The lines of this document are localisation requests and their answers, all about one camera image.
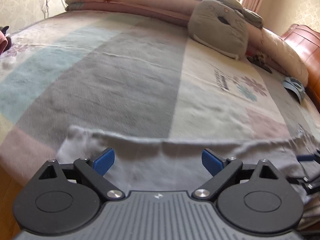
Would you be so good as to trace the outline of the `pink folded quilt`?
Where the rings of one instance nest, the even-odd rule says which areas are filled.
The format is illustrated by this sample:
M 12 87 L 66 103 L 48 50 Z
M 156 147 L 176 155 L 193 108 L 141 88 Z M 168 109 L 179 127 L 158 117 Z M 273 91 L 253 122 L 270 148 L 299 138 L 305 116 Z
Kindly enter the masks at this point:
M 99 10 L 124 12 L 157 18 L 175 25 L 187 26 L 198 0 L 66 0 L 67 10 Z M 308 85 L 305 63 L 294 49 L 279 36 L 265 28 L 246 22 L 248 44 L 268 57 L 279 68 Z

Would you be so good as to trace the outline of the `light grey pajama shorts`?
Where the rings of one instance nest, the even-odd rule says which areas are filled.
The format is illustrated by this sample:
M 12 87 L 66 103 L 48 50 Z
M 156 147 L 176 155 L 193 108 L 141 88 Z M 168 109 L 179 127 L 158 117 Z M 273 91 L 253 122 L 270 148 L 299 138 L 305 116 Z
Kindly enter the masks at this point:
M 286 139 L 187 140 L 129 137 L 71 126 L 56 158 L 68 164 L 95 158 L 108 147 L 114 149 L 116 159 L 106 177 L 122 191 L 193 191 L 210 178 L 201 161 L 205 148 L 246 164 L 268 159 L 282 174 L 302 176 L 315 172 L 316 166 L 302 166 L 296 157 L 314 153 L 319 140 L 304 129 Z

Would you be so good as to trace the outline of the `dark red object bedside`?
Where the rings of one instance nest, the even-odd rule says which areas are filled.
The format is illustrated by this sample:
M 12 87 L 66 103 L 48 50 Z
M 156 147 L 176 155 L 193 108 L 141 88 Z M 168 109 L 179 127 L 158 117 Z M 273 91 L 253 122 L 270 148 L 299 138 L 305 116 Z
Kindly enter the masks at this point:
M 0 54 L 2 55 L 5 51 L 9 50 L 12 46 L 11 36 L 7 33 L 9 26 L 1 27 L 1 38 L 0 38 Z

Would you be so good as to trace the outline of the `pastel patchwork bed sheet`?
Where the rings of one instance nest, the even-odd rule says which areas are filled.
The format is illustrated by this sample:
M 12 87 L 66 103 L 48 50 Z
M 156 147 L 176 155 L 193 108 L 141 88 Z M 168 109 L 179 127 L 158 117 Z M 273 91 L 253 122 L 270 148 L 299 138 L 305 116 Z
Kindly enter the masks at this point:
M 71 125 L 174 140 L 319 137 L 319 113 L 283 76 L 236 61 L 154 18 L 73 11 L 12 35 L 1 55 L 1 166 L 17 181 Z

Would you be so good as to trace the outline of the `grey cat face cushion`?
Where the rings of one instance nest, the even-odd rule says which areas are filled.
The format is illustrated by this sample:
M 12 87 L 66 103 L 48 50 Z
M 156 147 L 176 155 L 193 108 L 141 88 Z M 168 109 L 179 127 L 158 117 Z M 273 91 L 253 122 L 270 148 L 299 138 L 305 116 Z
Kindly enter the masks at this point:
M 189 36 L 233 59 L 245 57 L 248 45 L 246 21 L 234 9 L 216 0 L 202 0 L 188 22 Z

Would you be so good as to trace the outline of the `light blue baseball cap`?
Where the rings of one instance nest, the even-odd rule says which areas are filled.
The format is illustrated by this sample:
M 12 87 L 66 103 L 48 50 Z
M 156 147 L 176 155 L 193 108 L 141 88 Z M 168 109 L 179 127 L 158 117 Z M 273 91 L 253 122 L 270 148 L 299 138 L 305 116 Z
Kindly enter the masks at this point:
M 294 77 L 285 77 L 283 87 L 292 93 L 301 104 L 305 98 L 305 88 L 303 84 Z

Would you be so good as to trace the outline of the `wooden bed headboard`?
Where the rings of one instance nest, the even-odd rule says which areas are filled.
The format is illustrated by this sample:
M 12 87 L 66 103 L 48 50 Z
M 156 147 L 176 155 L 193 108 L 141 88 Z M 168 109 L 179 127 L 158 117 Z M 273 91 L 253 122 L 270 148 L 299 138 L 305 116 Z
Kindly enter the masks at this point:
M 306 93 L 319 111 L 320 33 L 302 24 L 292 24 L 281 35 L 300 56 L 308 69 L 309 80 Z

